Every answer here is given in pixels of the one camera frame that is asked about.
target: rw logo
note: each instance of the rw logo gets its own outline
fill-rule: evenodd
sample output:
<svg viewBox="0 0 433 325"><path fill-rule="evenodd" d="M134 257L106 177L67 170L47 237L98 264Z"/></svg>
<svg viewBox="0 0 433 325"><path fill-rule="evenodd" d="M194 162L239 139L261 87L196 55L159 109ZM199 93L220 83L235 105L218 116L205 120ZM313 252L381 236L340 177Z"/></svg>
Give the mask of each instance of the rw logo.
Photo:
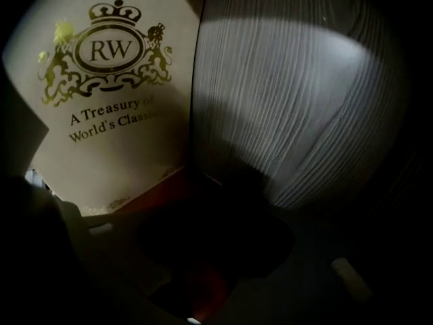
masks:
<svg viewBox="0 0 433 325"><path fill-rule="evenodd" d="M60 22L55 30L55 53L41 52L45 81L44 104L57 107L79 94L116 91L125 85L163 85L171 81L171 47L162 47L164 25L143 34L135 28L141 18L136 7L98 3L89 10L91 26L75 34L73 25Z"/></svg>
<svg viewBox="0 0 433 325"><path fill-rule="evenodd" d="M114 59L118 54L124 59L126 56L129 46L131 46L132 41L128 41L128 44L124 47L123 40L107 40L107 41L92 41L92 57L91 61L94 62L97 60L97 55L104 60Z"/></svg>

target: book cover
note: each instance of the book cover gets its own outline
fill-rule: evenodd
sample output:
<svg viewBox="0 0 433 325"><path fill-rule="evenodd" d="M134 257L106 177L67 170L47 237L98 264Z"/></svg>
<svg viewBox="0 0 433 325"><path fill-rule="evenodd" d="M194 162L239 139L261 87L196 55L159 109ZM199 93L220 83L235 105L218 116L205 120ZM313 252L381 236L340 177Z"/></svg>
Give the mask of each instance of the book cover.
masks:
<svg viewBox="0 0 433 325"><path fill-rule="evenodd" d="M49 133L33 160L84 215L183 168L202 0L37 0L3 53Z"/></svg>

